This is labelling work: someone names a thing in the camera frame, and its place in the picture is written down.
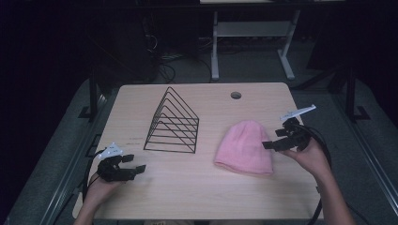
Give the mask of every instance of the human arm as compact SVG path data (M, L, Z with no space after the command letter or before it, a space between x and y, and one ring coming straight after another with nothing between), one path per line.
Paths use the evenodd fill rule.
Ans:
M282 154L294 159L302 168L312 174L321 195L324 218L329 225L356 224L344 197L331 172L325 154L319 143L311 139L302 151L285 150Z
M115 192L117 187L124 183L125 182L122 181L106 182L100 178L98 174L93 174L82 208L73 224L91 225L94 215L100 208L100 205Z

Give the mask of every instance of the wooden tabletop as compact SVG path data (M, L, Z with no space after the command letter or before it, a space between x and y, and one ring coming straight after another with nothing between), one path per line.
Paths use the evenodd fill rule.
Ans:
M199 117L196 151L144 150L145 140L168 86ZM231 98L239 92L240 99ZM240 174L217 167L213 159L226 131L242 120L261 123L272 141L282 128L280 116L296 109L284 83L207 83L126 85L99 142L98 150L116 143L133 162L146 165L117 190L96 214L115 219L278 219L310 218L319 201L313 177L291 158L272 151L274 174ZM90 174L97 170L96 158ZM76 217L79 199L73 210Z

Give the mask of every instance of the white metal desk frame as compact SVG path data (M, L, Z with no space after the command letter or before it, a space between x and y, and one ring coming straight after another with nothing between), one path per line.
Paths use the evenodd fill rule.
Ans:
M219 22L218 12L214 12L213 52L211 54L211 79L220 78L217 57L217 37L286 37L284 46L278 50L284 73L288 80L294 80L292 68L287 60L287 51L295 34L300 10L296 10L291 21L281 22Z

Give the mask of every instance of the triangular metal rack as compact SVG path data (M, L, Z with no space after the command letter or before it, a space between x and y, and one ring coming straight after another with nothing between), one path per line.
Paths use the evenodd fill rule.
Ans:
M168 87L152 119L144 150L195 153L199 117Z

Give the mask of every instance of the pink beanie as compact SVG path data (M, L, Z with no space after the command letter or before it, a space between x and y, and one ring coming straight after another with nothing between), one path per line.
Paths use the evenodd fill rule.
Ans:
M222 139L214 163L236 173L273 173L271 152L262 142L269 141L264 127L245 120L232 126Z

